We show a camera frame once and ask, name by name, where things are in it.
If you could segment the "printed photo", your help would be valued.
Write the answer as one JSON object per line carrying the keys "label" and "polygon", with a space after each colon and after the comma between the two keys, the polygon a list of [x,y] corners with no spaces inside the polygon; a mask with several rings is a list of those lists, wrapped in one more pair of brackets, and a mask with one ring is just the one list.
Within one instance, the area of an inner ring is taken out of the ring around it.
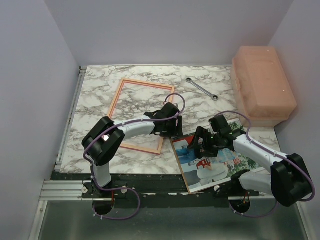
{"label": "printed photo", "polygon": [[170,139],[189,194],[229,182],[231,176],[242,170],[254,173],[264,171],[255,161],[229,149],[220,150],[217,157],[196,158],[195,151],[188,149],[195,133],[195,130],[191,130],[182,137]]}

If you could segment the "pink photo frame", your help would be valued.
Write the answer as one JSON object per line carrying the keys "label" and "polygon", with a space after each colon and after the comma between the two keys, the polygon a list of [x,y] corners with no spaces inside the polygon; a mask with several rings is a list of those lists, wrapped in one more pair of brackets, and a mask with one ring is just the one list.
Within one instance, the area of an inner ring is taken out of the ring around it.
{"label": "pink photo frame", "polygon": [[[107,116],[109,118],[111,118],[114,113],[115,107],[118,103],[118,100],[120,98],[121,92],[122,92],[125,84],[132,84],[132,85],[144,86],[144,87],[149,87],[149,88],[168,90],[168,91],[170,91],[171,94],[175,92],[175,87],[173,85],[154,83],[154,82],[129,79],[129,78],[122,78],[119,85],[118,85],[118,88],[115,92],[114,98],[111,102],[110,108],[107,113]],[[158,141],[157,149],[136,146],[136,145],[126,144],[126,143],[122,143],[120,145],[120,147],[123,149],[128,149],[128,150],[133,150],[133,151],[138,151],[138,152],[143,152],[143,153],[148,153],[148,154],[160,155],[162,148],[163,148],[163,143],[164,143],[164,138],[160,137],[159,141]]]}

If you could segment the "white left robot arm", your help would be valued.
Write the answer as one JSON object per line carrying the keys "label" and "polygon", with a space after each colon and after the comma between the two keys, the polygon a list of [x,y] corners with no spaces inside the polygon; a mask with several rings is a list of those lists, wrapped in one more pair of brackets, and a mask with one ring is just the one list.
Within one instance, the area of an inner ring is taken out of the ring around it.
{"label": "white left robot arm", "polygon": [[139,118],[113,121],[108,116],[98,123],[82,140],[83,157],[90,162],[93,191],[101,198],[111,191],[110,161],[124,140],[155,135],[161,138],[180,137],[183,118],[177,106],[168,102],[160,110],[146,112]]}

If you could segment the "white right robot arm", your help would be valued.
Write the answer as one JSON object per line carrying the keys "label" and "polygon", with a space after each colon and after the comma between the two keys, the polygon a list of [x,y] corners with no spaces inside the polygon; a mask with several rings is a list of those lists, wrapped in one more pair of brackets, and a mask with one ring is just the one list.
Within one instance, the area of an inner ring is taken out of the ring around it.
{"label": "white right robot arm", "polygon": [[199,126],[188,145],[197,158],[217,157],[219,151],[228,149],[255,161],[268,172],[258,174],[245,169],[235,173],[230,183],[234,195],[247,191],[266,193],[284,207],[314,198],[315,186],[300,155],[278,152],[254,140],[246,131],[233,130],[223,115],[211,118],[209,123],[213,133]]}

